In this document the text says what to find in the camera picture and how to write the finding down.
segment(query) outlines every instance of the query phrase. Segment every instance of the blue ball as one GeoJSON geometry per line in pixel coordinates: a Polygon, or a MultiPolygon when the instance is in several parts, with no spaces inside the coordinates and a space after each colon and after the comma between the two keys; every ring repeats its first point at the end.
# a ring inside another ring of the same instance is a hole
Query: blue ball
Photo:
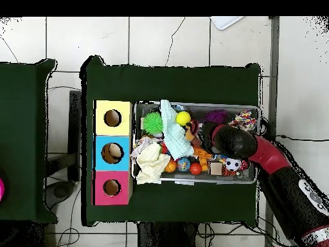
{"type": "Polygon", "coordinates": [[[180,171],[188,171],[191,167],[191,162],[188,158],[182,157],[180,160],[178,160],[177,167],[180,171]]]}

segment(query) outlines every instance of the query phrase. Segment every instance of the orange ball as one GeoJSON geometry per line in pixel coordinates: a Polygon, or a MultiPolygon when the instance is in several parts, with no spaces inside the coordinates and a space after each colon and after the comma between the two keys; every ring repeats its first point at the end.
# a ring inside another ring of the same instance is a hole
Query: orange ball
{"type": "Polygon", "coordinates": [[[165,172],[174,172],[176,168],[177,168],[177,162],[169,161],[167,166],[164,168],[164,171],[165,172]]]}
{"type": "Polygon", "coordinates": [[[207,158],[201,158],[200,159],[200,165],[207,165],[207,158]]]}
{"type": "Polygon", "coordinates": [[[199,163],[195,162],[191,164],[190,172],[193,175],[199,175],[202,172],[202,167],[199,163]]]}
{"type": "Polygon", "coordinates": [[[202,165],[202,171],[207,171],[208,170],[208,165],[202,165]]]}

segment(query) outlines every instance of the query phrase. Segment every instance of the light blue towel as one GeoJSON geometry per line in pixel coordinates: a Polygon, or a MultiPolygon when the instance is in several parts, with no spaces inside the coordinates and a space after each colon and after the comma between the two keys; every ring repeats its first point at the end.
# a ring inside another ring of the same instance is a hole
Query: light blue towel
{"type": "Polygon", "coordinates": [[[160,112],[163,123],[164,144],[170,151],[173,159],[192,156],[194,153],[191,143],[185,139],[185,130],[176,123],[176,111],[169,101],[160,101],[160,112]]]}

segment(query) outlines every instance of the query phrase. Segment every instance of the blue box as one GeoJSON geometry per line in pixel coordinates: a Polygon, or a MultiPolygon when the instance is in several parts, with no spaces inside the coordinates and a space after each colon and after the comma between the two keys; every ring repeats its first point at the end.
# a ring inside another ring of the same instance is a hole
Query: blue box
{"type": "Polygon", "coordinates": [[[129,137],[128,136],[96,136],[96,170],[129,170],[129,137]],[[118,163],[109,164],[102,158],[102,149],[108,143],[116,143],[123,149],[123,157],[118,163]]]}

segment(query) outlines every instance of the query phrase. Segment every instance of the shape sorter box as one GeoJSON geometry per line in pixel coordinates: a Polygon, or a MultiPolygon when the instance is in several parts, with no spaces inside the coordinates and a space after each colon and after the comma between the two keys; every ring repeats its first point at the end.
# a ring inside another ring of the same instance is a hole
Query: shape sorter box
{"type": "Polygon", "coordinates": [[[97,100],[94,104],[94,205],[127,205],[132,195],[130,153],[132,147],[132,105],[130,102],[97,100]],[[116,185],[113,193],[107,185],[116,185]]]}

